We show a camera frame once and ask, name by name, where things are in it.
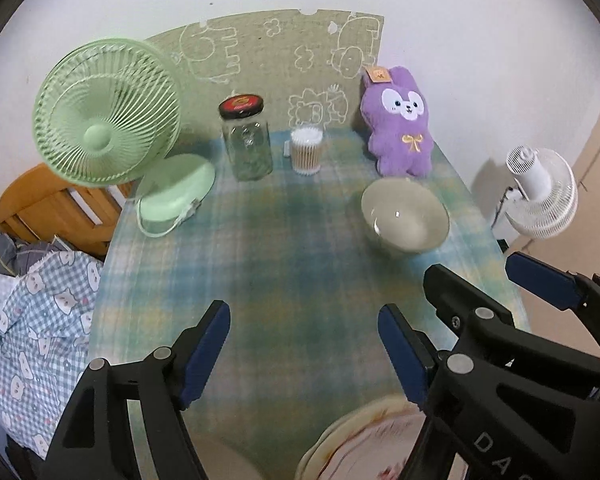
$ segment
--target fan grille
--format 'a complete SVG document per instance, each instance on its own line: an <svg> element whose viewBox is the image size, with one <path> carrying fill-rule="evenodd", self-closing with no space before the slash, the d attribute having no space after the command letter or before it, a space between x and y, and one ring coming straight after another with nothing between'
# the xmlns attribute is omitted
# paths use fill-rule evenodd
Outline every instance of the fan grille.
<svg viewBox="0 0 600 480"><path fill-rule="evenodd" d="M538 150L538 161L548 171L552 188L544 200L517 200L506 211L515 229L531 238L550 238L573 220L578 207L578 189L567 162L552 150Z"/></svg>
<svg viewBox="0 0 600 480"><path fill-rule="evenodd" d="M527 146L518 146L509 152L507 167L514 175L522 175L531 169L536 161L536 152Z"/></svg>
<svg viewBox="0 0 600 480"><path fill-rule="evenodd" d="M46 77L36 99L34 140L45 162L70 182L129 182L173 147L178 103L171 62L154 47L95 41Z"/></svg>

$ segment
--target white wall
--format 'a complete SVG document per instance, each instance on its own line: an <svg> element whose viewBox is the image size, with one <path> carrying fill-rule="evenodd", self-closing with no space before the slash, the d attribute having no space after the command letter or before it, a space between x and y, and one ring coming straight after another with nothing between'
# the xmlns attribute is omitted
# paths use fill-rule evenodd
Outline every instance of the white wall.
<svg viewBox="0 0 600 480"><path fill-rule="evenodd" d="M0 193L39 162L32 104L72 48L286 8L385 16L380 63L412 70L434 138L486 216L509 149L529 142L574 162L600 112L600 26L580 0L26 0L0 35Z"/></svg>

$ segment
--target doodle drawing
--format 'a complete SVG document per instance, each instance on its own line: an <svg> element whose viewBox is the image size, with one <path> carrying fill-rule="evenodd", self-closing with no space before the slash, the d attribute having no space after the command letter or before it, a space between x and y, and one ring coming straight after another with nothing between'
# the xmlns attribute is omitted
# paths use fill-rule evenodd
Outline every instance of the doodle drawing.
<svg viewBox="0 0 600 480"><path fill-rule="evenodd" d="M264 22L263 26L265 34L270 38L273 38L275 35L282 32L282 28L280 28L280 20L277 18L273 18L272 20Z"/></svg>
<svg viewBox="0 0 600 480"><path fill-rule="evenodd" d="M289 96L289 127L306 124L321 124L327 127L331 122L344 124L349 111L346 94L334 84L323 92L305 88L302 95Z"/></svg>
<svg viewBox="0 0 600 480"><path fill-rule="evenodd" d="M314 51L304 45L300 45L294 50L296 62L294 66L300 72L307 72L314 65Z"/></svg>
<svg viewBox="0 0 600 480"><path fill-rule="evenodd" d="M240 56L235 27L200 27L187 25L180 34L180 49L189 70L196 79L227 84L240 73Z"/></svg>
<svg viewBox="0 0 600 480"><path fill-rule="evenodd" d="M328 64L346 79L353 79L363 66L376 64L374 44L380 34L380 21L371 16L351 14L338 34L338 44L331 49Z"/></svg>

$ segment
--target glass jar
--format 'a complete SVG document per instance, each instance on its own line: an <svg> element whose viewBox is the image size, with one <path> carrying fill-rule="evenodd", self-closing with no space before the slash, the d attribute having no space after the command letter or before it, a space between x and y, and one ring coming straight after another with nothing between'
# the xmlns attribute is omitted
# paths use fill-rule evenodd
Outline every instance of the glass jar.
<svg viewBox="0 0 600 480"><path fill-rule="evenodd" d="M222 136L237 180L258 180L273 170L262 97L244 94L222 101Z"/></svg>

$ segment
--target blue gripper pad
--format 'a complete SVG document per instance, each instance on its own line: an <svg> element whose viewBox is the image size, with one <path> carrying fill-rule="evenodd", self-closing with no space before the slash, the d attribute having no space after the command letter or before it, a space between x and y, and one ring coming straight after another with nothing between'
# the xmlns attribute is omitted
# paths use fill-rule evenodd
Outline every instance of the blue gripper pad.
<svg viewBox="0 0 600 480"><path fill-rule="evenodd" d="M214 369L222 345L229 333L231 313L229 305L223 303L209 323L197 348L191 354L185 368L184 387L180 393L180 402L188 407L198 400L205 389L211 370Z"/></svg>
<svg viewBox="0 0 600 480"><path fill-rule="evenodd" d="M581 294L573 276L524 253L513 253L505 264L507 277L558 310L576 310Z"/></svg>
<svg viewBox="0 0 600 480"><path fill-rule="evenodd" d="M404 394L422 409L429 387L426 370L386 305L378 313L378 333Z"/></svg>

